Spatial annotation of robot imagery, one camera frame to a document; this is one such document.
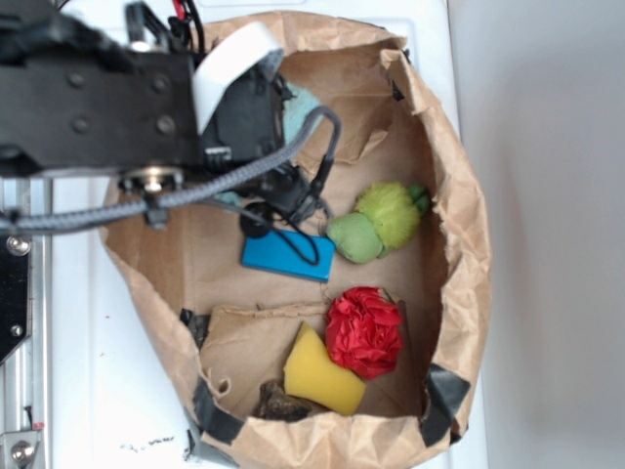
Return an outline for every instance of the white tape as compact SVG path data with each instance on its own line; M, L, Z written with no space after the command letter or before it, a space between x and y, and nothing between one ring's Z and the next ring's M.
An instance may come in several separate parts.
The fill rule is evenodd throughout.
M202 134L228 86L255 64L273 79L284 51L261 22L250 22L219 44L195 71L193 101Z

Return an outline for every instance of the green plush toy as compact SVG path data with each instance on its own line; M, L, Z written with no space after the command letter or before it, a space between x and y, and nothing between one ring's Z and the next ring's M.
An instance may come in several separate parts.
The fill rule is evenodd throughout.
M424 186L374 184L358 197L353 213L330 222L327 236L346 259L366 264L405 246L429 207Z

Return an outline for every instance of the brown object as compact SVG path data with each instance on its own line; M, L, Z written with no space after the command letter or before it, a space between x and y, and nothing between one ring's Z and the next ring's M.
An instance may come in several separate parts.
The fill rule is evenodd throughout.
M306 401L287 396L281 381L273 380L261 385L259 418L297 422L306 418L311 410L313 406Z
M286 78L343 120L338 163L323 193L333 211L349 212L374 182L399 181L425 184L434 196L433 213L408 246L384 259L357 266L336 257L327 284L242 268L238 219L212 207L173 211L166 232L152 231L139 217L112 225L104 231L106 247L191 416L200 379L220 408L245 418L231 444L208 434L205 443L244 468L414 466L449 448L451 440L448 432L427 447L421 433L431 405L424 385L431 364L472 385L451 430L463 435L468 425L491 299L479 183L437 98L402 53L401 38L354 21L270 13L211 24L207 43L251 20L263 21L284 44ZM400 102L393 97L394 83L405 97ZM329 133L322 123L298 157L300 164L316 167ZM116 197L111 191L110 199ZM367 386L353 417L322 409L295 423L249 417L259 386L281 378L301 320L322 332L329 301L355 285L388 287L405 303L402 333L410 346L397 371ZM212 314L201 356L178 319L182 307Z

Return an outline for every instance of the black metal bracket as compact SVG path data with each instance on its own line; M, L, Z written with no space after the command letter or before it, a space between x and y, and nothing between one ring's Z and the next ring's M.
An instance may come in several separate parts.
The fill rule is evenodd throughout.
M29 241L0 236L0 364L30 335Z

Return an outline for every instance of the gray cable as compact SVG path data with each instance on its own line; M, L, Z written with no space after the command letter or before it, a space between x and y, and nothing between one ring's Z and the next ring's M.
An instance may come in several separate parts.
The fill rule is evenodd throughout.
M341 132L341 120L329 107L316 107L307 115L302 128L289 145L268 156L256 159L240 168L218 176L207 183L194 188L161 195L155 199L156 208L170 209L200 202L217 193L229 191L289 161L297 155L308 141L315 128L316 120L321 116L325 116L334 124L334 132L328 147L328 154L334 154ZM14 216L8 218L0 218L0 233L9 235L20 233L32 235L71 233L141 215L147 211L148 205L145 200L134 200L108 207L59 214L24 217L14 214Z

